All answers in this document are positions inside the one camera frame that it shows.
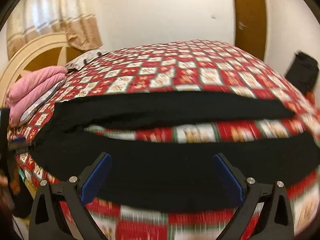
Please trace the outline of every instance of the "white pillowcase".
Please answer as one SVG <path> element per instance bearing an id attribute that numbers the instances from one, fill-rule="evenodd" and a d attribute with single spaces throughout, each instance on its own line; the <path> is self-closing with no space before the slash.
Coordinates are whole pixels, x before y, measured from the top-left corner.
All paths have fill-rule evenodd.
<path id="1" fill-rule="evenodd" d="M 74 60 L 68 62 L 65 67 L 68 71 L 70 70 L 81 70 L 85 65 L 96 59 L 97 57 L 101 57 L 108 52 L 104 49 L 93 49 L 85 52 L 84 54 L 76 57 Z"/>

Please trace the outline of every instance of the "door handle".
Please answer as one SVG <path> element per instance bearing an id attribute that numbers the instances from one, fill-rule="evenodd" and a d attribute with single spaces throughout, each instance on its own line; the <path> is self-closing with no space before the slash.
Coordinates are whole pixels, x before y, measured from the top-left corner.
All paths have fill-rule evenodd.
<path id="1" fill-rule="evenodd" d="M 239 22 L 239 29 L 243 30 L 243 27 L 246 27 L 242 22 Z"/>

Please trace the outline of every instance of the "wooden door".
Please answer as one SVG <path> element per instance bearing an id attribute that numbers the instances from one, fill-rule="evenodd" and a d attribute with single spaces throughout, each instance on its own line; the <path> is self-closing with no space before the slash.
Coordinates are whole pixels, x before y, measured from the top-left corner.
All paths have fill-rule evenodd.
<path id="1" fill-rule="evenodd" d="M 267 36 L 265 0 L 235 0 L 236 46 L 263 60 Z"/>

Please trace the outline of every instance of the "black bag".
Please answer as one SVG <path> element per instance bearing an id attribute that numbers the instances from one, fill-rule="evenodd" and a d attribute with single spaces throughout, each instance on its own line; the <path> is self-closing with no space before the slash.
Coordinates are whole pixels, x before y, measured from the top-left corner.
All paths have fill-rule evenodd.
<path id="1" fill-rule="evenodd" d="M 318 62 L 300 51 L 296 54 L 296 58 L 285 78 L 302 94 L 306 95 L 316 84 L 318 73 Z"/>

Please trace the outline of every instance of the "cream headboard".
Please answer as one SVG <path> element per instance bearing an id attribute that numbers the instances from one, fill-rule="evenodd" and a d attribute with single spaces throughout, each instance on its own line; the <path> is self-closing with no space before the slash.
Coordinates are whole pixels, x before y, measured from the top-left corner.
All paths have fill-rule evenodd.
<path id="1" fill-rule="evenodd" d="M 23 46 L 9 61 L 0 77 L 0 107 L 4 106 L 7 90 L 20 77 L 50 65 L 64 66 L 82 54 L 69 46 L 65 33 L 42 35 Z"/>

